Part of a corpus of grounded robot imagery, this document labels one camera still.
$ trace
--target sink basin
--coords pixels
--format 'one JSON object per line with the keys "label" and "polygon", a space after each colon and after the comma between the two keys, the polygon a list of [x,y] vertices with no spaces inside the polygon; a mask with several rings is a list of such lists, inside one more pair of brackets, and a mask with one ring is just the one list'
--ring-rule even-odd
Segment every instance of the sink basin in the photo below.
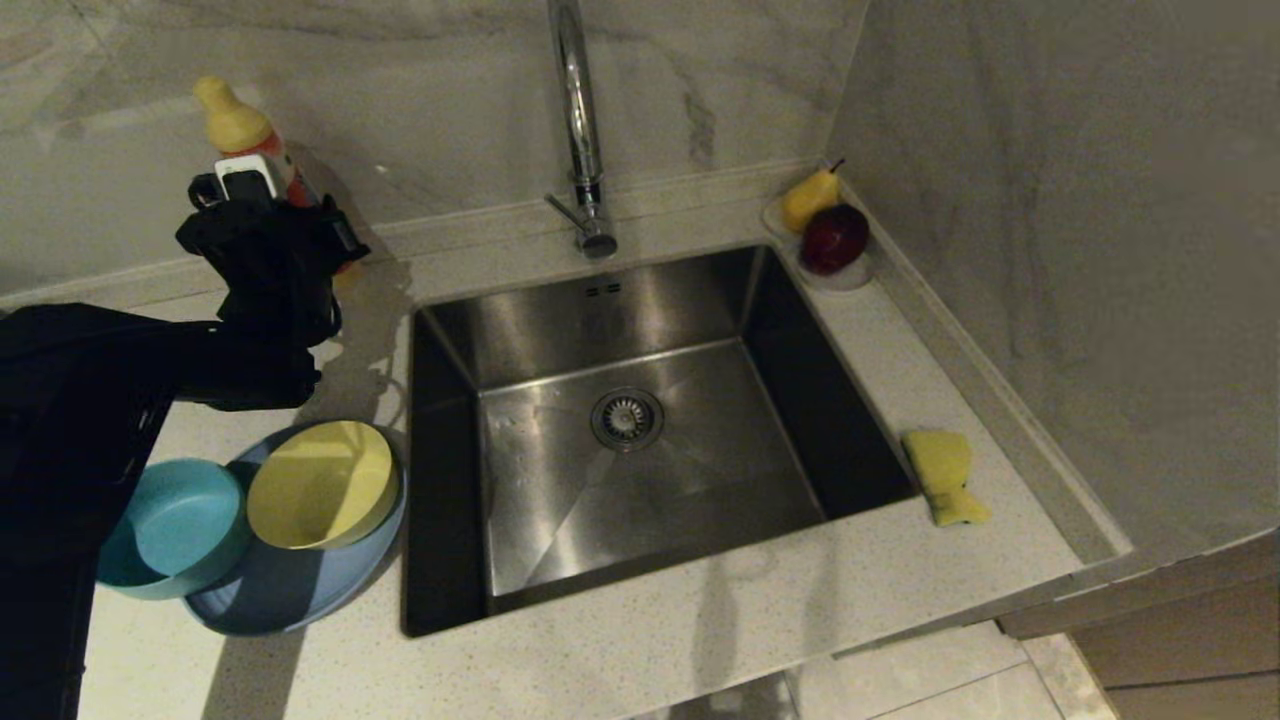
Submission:
{"label": "sink basin", "polygon": [[410,635],[915,492],[767,246],[422,307],[412,386]]}

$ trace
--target faucet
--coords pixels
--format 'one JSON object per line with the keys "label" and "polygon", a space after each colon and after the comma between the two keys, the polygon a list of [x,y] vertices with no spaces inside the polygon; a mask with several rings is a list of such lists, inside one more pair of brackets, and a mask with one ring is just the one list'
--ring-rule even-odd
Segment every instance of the faucet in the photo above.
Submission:
{"label": "faucet", "polygon": [[573,158],[573,193],[577,210],[566,208],[548,193],[547,202],[577,228],[577,250],[588,259],[608,258],[618,250],[613,223],[604,213],[600,178],[600,141],[595,136],[595,104],[591,101],[591,73],[586,65],[582,38],[582,12],[577,0],[547,0],[552,20],[552,41],[561,91],[564,94],[564,123],[568,126],[570,152]]}

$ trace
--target pear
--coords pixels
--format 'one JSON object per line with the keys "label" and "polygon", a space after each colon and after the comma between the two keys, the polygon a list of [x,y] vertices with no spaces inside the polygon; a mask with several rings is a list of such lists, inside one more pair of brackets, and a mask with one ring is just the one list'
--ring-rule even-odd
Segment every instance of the pear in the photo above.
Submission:
{"label": "pear", "polygon": [[840,204],[840,177],[836,176],[836,169],[844,163],[840,160],[831,169],[818,170],[782,196],[782,224],[788,231],[803,233],[818,211]]}

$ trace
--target sink drain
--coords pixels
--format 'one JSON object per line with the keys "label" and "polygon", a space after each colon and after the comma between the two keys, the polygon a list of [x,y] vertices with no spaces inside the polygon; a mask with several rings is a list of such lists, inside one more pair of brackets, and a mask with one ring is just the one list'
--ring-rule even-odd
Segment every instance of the sink drain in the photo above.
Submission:
{"label": "sink drain", "polygon": [[643,389],[625,387],[616,389],[591,410],[591,432],[600,445],[630,452],[658,439],[662,432],[662,404]]}

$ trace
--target apple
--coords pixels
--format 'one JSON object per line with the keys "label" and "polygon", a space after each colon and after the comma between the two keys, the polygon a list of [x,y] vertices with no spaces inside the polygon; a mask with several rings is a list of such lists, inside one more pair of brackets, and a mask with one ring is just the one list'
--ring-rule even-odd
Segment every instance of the apple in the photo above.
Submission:
{"label": "apple", "polygon": [[851,205],[836,205],[814,214],[804,228],[800,263],[815,275],[831,275],[867,250],[870,225]]}

